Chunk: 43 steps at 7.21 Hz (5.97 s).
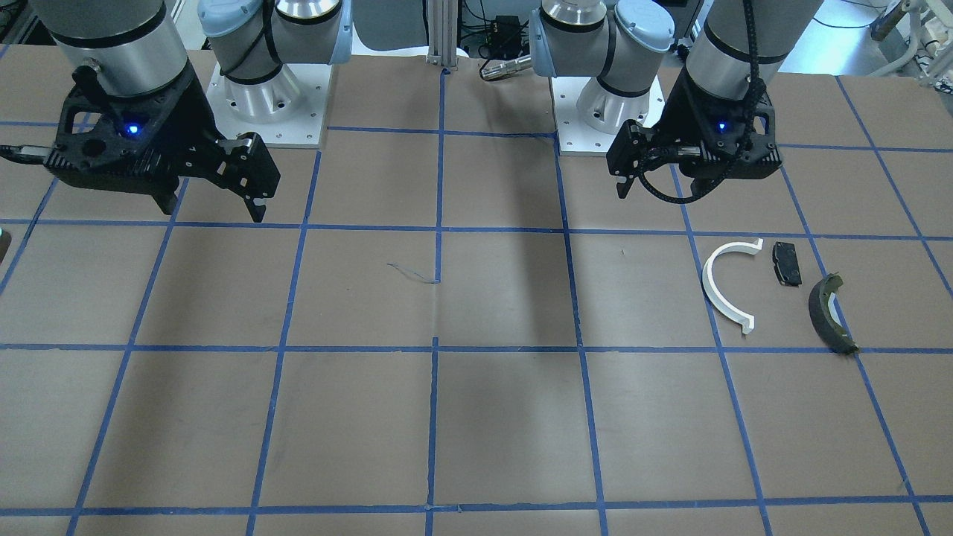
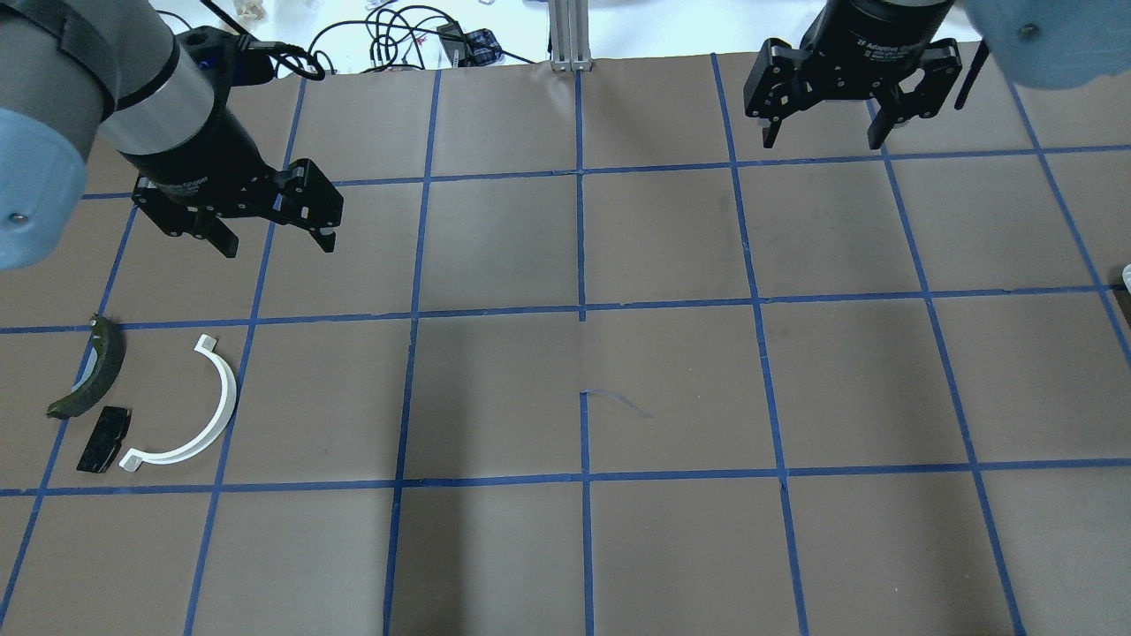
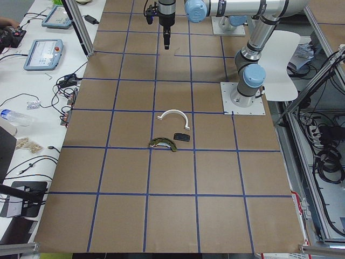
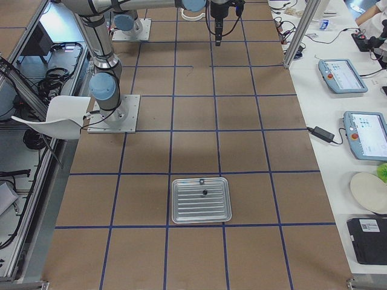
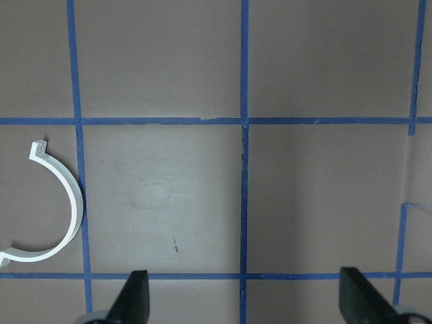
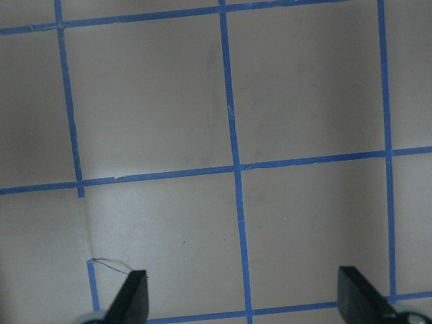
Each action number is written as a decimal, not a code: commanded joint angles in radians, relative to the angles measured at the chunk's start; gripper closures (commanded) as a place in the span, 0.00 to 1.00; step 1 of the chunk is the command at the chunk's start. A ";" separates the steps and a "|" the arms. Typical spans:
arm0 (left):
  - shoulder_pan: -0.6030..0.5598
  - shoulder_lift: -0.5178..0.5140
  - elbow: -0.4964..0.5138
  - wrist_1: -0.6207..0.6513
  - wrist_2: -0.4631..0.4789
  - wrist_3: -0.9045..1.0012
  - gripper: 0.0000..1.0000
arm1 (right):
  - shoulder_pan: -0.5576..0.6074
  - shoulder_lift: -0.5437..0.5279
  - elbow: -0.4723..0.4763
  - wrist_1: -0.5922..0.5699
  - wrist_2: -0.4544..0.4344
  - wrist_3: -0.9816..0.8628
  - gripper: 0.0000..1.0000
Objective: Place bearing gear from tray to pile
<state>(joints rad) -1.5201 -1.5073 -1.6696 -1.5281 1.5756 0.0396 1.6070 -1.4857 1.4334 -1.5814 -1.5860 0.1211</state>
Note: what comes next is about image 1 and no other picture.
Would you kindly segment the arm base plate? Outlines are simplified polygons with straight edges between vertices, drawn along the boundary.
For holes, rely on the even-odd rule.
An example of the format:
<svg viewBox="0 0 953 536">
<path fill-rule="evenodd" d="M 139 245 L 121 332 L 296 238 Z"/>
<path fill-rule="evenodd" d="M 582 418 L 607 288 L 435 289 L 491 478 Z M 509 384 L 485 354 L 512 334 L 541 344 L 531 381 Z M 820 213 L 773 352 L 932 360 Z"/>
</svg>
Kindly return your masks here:
<svg viewBox="0 0 953 536">
<path fill-rule="evenodd" d="M 605 156 L 626 120 L 648 128 L 665 106 L 657 76 L 636 98 L 610 94 L 593 76 L 554 77 L 550 86 L 559 149 L 569 156 Z"/>
<path fill-rule="evenodd" d="M 321 64 L 286 64 L 271 80 L 238 84 L 218 72 L 205 90 L 219 132 L 229 138 L 254 132 L 269 148 L 320 147 L 331 75 Z"/>
</svg>

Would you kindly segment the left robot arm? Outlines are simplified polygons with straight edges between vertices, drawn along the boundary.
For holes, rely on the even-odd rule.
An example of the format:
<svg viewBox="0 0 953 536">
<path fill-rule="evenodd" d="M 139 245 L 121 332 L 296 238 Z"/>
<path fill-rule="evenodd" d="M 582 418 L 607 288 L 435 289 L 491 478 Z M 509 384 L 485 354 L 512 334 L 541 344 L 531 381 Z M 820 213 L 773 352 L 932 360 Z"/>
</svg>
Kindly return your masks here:
<svg viewBox="0 0 953 536">
<path fill-rule="evenodd" d="M 715 1 L 660 118 L 607 120 L 600 102 L 647 95 L 676 24 L 654 1 L 542 1 L 529 16 L 535 74 L 588 78 L 583 111 L 615 138 L 606 153 L 619 198 L 639 182 L 688 204 L 728 179 L 766 179 L 782 166 L 767 85 L 820 9 L 819 1 Z"/>
</svg>

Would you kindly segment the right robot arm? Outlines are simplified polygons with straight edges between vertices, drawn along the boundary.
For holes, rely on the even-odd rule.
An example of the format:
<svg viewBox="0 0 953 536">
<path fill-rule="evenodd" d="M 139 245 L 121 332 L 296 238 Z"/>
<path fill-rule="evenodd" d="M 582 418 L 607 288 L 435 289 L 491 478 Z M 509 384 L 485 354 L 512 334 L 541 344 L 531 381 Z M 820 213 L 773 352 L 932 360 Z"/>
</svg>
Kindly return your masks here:
<svg viewBox="0 0 953 536">
<path fill-rule="evenodd" d="M 319 133 L 315 85 L 293 66 L 330 66 L 353 51 L 350 1 L 201 1 L 217 57 L 208 95 L 162 1 L 34 1 L 74 65 L 50 147 L 2 147 L 71 187 L 152 197 L 164 214 L 182 177 L 242 198 L 255 223 L 281 174 L 269 144 Z"/>
</svg>

